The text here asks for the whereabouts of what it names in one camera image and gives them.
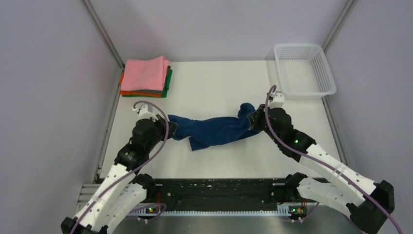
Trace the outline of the blue t shirt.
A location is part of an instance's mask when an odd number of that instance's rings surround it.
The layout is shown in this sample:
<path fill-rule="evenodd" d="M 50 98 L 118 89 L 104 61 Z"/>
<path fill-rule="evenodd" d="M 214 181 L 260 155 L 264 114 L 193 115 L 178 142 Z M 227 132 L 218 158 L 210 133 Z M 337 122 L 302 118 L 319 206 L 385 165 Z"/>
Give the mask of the blue t shirt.
<path fill-rule="evenodd" d="M 177 124 L 172 138 L 177 141 L 188 138 L 191 150 L 198 151 L 257 135 L 260 131 L 251 130 L 251 123 L 248 119 L 248 116 L 254 112 L 256 109 L 251 103 L 243 103 L 236 117 L 194 120 L 168 115 L 168 118 L 170 122 Z"/>

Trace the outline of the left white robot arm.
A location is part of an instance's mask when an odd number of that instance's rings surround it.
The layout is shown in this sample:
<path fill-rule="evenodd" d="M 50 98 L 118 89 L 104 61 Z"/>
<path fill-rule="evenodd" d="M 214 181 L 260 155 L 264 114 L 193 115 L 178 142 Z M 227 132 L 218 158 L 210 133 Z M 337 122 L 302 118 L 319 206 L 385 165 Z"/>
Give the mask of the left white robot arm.
<path fill-rule="evenodd" d="M 156 115 L 136 122 L 132 136 L 123 146 L 110 171 L 86 205 L 61 223 L 64 234 L 111 234 L 138 203 L 151 201 L 156 188 L 151 177 L 139 175 L 159 143 L 171 138 L 177 123 Z"/>

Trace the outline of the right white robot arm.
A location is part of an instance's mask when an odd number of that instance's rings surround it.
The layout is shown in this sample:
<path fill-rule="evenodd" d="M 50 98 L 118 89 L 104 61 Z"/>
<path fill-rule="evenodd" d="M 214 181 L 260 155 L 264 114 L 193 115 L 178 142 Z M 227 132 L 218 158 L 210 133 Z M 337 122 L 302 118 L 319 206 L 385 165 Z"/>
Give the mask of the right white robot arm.
<path fill-rule="evenodd" d="M 312 169 L 327 181 L 295 173 L 286 186 L 292 201 L 313 200 L 342 213 L 366 234 L 376 234 L 394 211 L 394 187 L 355 172 L 328 154 L 309 135 L 297 130 L 283 108 L 266 108 L 248 115 L 252 130 L 264 131 L 283 155 Z"/>

